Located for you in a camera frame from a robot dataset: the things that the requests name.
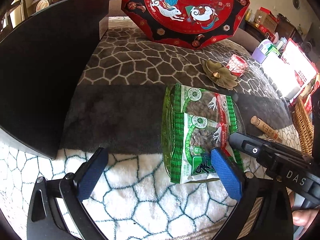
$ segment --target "wicker basket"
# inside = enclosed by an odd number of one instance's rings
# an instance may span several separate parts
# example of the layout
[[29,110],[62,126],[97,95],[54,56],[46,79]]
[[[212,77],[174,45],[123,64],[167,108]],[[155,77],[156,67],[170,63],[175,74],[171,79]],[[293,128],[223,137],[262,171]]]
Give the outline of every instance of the wicker basket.
[[293,124],[299,134],[301,151],[311,155],[314,130],[300,96],[294,108]]

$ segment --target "wall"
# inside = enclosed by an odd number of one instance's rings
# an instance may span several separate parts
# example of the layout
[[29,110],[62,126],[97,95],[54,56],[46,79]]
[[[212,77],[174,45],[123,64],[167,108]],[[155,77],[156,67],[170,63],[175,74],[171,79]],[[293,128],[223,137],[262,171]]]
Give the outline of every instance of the wall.
[[21,6],[18,6],[12,13],[10,13],[12,27],[14,28],[20,22],[22,22]]
[[250,3],[250,8],[254,12],[262,6],[271,10],[275,16],[279,13],[286,16],[296,27],[301,24],[303,36],[308,33],[312,22],[320,23],[307,0],[300,0],[299,10],[293,6],[292,0],[250,0]]

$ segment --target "blue gripper pad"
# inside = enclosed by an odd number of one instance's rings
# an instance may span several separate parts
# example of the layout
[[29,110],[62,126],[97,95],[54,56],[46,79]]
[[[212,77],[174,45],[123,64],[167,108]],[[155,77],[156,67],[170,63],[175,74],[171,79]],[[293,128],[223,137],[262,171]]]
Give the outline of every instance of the blue gripper pad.
[[80,202],[88,199],[108,164],[108,150],[99,148],[75,173],[77,197]]
[[240,201],[245,182],[243,172],[230,161],[220,148],[211,151],[211,164],[217,172],[230,198]]

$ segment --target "finger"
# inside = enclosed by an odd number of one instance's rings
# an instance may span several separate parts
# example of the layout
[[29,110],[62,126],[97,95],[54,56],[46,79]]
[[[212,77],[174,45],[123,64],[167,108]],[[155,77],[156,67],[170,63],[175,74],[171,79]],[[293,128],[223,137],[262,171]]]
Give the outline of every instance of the finger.
[[311,225],[316,218],[319,210],[298,210],[292,213],[293,224],[296,226],[303,226],[306,229]]
[[293,205],[294,205],[294,192],[291,192],[291,193],[289,194],[289,200],[290,200],[290,206],[291,206],[291,208],[292,208]]

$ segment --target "white rabbit illustration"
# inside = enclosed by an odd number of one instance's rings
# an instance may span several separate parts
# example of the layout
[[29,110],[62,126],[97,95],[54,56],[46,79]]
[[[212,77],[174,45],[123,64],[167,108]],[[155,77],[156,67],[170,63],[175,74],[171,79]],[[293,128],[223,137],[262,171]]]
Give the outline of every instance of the white rabbit illustration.
[[171,6],[166,3],[164,0],[151,0],[150,3],[151,9],[155,12],[156,10],[153,7],[157,7],[159,12],[166,17],[170,17],[172,20],[183,22],[184,17],[178,17],[177,15],[181,15],[181,12],[177,7]]
[[216,143],[220,142],[221,131],[222,131],[222,128],[221,128],[221,126],[219,126],[218,130],[212,135],[212,138],[214,141],[216,141]]
[[212,98],[212,100],[208,103],[208,107],[210,109],[213,109],[213,110],[218,109],[217,108],[217,98],[216,97]]
[[215,9],[212,9],[209,6],[193,6],[190,12],[195,21],[208,21],[212,14],[217,15]]

